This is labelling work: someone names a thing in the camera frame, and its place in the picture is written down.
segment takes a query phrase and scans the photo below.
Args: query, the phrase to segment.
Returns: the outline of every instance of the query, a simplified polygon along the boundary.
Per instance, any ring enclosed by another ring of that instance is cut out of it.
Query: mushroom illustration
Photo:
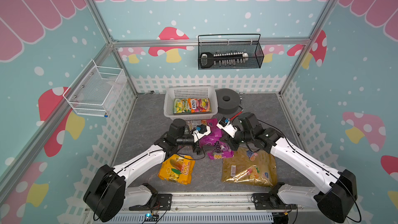
[[[67,87],[56,87],[44,92],[39,98],[39,114],[40,121],[37,125],[41,125],[52,113],[55,107],[63,99],[62,94]],[[48,157],[53,157],[58,154],[64,142],[65,131],[68,131],[73,139],[77,139],[83,128],[85,120],[83,117],[77,116],[72,109],[57,126],[47,143],[44,145],[44,151]]]
[[[381,166],[396,181],[398,181],[398,157],[383,156],[381,157]]]
[[[130,63],[138,63],[140,60],[137,58],[137,54],[145,56],[146,53],[141,47],[120,47],[118,49],[119,54],[122,56],[123,61],[127,61],[129,58]]]
[[[184,32],[180,31],[179,29],[173,27],[166,27],[161,32],[161,34],[157,37],[157,40],[184,40],[189,39],[189,37],[184,34]],[[185,46],[185,47],[150,47],[148,53],[151,56],[160,56],[164,53],[167,54],[166,62],[180,62],[181,56],[178,53],[178,49],[183,50],[193,50],[193,46]]]
[[[398,209],[398,192],[389,191],[389,192],[387,192],[387,194],[390,197],[390,200],[392,201],[394,206]]]
[[[34,182],[47,168],[46,162],[31,164],[7,200],[0,207],[2,224],[19,224],[22,221],[27,203],[38,207],[46,196],[49,185]]]
[[[282,55],[285,52],[283,45],[265,45],[263,47],[264,59],[263,63],[272,61],[272,54]]]
[[[346,130],[351,142],[357,144],[361,138],[366,137],[372,150],[378,152],[386,141],[386,128],[380,117],[357,112],[344,112],[342,124],[353,126]]]
[[[326,48],[327,48],[326,46],[327,46],[326,33],[322,30],[321,33],[319,33],[319,36],[316,38],[314,44],[312,45],[310,52],[305,56],[301,66],[305,69],[308,69],[310,66],[311,58],[313,57],[315,59],[316,65],[318,67],[321,67],[326,56]],[[289,49],[287,55],[288,56],[299,55],[302,47],[303,47],[302,44],[297,44],[293,46],[291,49]]]

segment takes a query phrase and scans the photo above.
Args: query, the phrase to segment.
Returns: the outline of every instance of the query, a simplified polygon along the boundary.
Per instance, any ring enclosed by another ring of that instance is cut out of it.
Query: fox's candy bag
[[[192,180],[192,170],[195,165],[194,160],[188,160],[174,154],[162,163],[158,177],[162,180],[190,184]]]

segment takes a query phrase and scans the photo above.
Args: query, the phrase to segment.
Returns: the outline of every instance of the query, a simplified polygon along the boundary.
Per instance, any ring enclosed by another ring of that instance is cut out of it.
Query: white picket fence
[[[117,144],[120,142],[123,127],[128,122],[127,117],[133,101],[133,92],[126,85],[113,111],[106,118],[106,126],[101,126],[102,134],[97,135],[98,144],[92,146],[93,155],[87,157],[87,167],[80,170],[82,179],[73,184],[76,191],[72,197],[66,199],[68,204],[66,212],[57,216],[60,224],[81,223],[83,217],[82,212],[84,212],[87,207],[86,203],[83,201],[83,196],[98,168],[111,162]]]
[[[150,91],[155,91],[156,93],[166,93],[166,88],[169,87],[183,87],[183,86],[213,86],[217,88],[230,88],[235,90],[236,92],[250,92],[250,93],[263,93],[263,92],[279,92],[283,83],[286,80],[286,75],[279,77],[276,75],[275,77],[271,77],[268,75],[267,77],[263,77],[260,75],[259,77],[254,77],[254,75],[250,77],[235,77],[227,76],[223,77],[220,75],[219,77],[215,77],[212,75],[211,77],[203,76],[199,77],[196,75],[195,77],[187,76],[182,77],[174,77],[173,75],[168,78],[165,75],[160,78],[157,75],[152,78],[147,76],[143,78],[139,76],[138,78],[131,77],[134,87],[139,93],[147,93]]]
[[[316,116],[311,115],[311,107],[307,108],[307,101],[303,100],[296,83],[290,83],[283,97],[307,152],[324,164],[343,171],[345,168],[337,163],[339,155],[331,152],[331,144],[325,141],[326,133],[320,132],[321,124],[315,122]]]

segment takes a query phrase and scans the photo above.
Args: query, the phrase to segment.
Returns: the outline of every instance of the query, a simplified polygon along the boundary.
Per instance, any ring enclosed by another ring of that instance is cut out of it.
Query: plastic bag
[[[174,154],[162,163],[158,177],[162,180],[187,185],[191,183],[194,165],[194,160],[188,160]]]
[[[275,157],[240,147],[234,157],[223,160],[221,181],[273,187],[278,182]]]

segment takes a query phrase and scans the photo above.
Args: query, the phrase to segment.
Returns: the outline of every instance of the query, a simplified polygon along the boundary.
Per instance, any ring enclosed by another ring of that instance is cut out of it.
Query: barcode
[[[236,175],[236,165],[231,166],[231,177],[234,177]]]

